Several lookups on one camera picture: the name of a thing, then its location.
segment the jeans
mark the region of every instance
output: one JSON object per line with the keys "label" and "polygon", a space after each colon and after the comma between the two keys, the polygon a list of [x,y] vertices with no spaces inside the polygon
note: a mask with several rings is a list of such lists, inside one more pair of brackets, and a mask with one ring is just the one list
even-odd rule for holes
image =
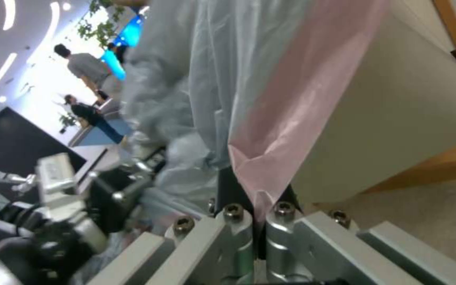
{"label": "jeans", "polygon": [[124,136],[112,128],[112,126],[110,126],[105,119],[100,119],[98,123],[96,123],[96,127],[104,132],[105,135],[107,135],[107,137],[109,137],[116,144],[119,144],[123,140]]}

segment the plastic bag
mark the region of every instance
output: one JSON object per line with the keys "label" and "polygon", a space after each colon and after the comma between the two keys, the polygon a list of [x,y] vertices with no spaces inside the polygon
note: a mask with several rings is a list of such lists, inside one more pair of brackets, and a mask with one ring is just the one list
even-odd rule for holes
{"label": "plastic bag", "polygon": [[135,98],[131,103],[121,103],[121,115],[134,130],[129,139],[134,157],[143,158],[141,153],[146,152],[140,148],[167,145],[193,131],[187,79],[163,89],[159,95],[146,96],[146,88],[129,84],[129,89],[132,87],[136,88]]}
{"label": "plastic bag", "polygon": [[137,118],[133,103],[166,96],[188,79],[210,165],[232,164],[262,222],[387,7],[388,0],[155,1],[126,65],[125,114]]}
{"label": "plastic bag", "polygon": [[152,232],[163,235],[175,219],[208,215],[208,201],[217,191],[217,171],[206,164],[209,150],[197,133],[172,141],[167,165],[156,177],[156,187],[145,189],[141,204],[152,222]]}

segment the pink plastic bag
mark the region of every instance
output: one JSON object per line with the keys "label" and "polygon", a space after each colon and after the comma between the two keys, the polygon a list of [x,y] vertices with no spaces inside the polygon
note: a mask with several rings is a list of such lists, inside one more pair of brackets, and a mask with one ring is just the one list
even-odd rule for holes
{"label": "pink plastic bag", "polygon": [[321,134],[388,7],[387,0],[313,2],[263,92],[237,94],[247,111],[230,129],[228,150],[260,224]]}

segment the metal joint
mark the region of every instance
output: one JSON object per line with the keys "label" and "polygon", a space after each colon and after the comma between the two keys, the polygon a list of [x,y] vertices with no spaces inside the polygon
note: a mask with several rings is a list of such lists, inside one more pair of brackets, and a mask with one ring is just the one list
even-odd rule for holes
{"label": "metal joint", "polygon": [[278,202],[274,207],[275,215],[285,219],[295,218],[295,206],[289,202]]}
{"label": "metal joint", "polygon": [[343,226],[345,229],[349,229],[351,225],[351,217],[349,217],[344,211],[341,210],[331,210],[328,212],[328,215],[339,225]]}
{"label": "metal joint", "polygon": [[223,209],[223,215],[227,220],[239,222],[244,218],[244,208],[241,204],[228,204]]}
{"label": "metal joint", "polygon": [[195,220],[188,215],[177,218],[173,224],[173,232],[176,236],[187,235],[195,227]]}

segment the black shirt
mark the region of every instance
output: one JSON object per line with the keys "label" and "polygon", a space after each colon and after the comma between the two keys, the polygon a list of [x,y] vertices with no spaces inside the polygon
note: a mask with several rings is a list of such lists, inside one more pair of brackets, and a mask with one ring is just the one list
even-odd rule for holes
{"label": "black shirt", "polygon": [[116,52],[115,52],[116,58],[117,58],[117,60],[119,60],[119,62],[121,64],[124,63],[124,54],[126,53],[127,48],[128,48],[127,45],[121,45],[121,46],[117,47],[117,49],[116,49]]}
{"label": "black shirt", "polygon": [[77,116],[85,119],[91,126],[95,126],[103,117],[96,112],[96,108],[78,103],[71,105],[71,111]]}

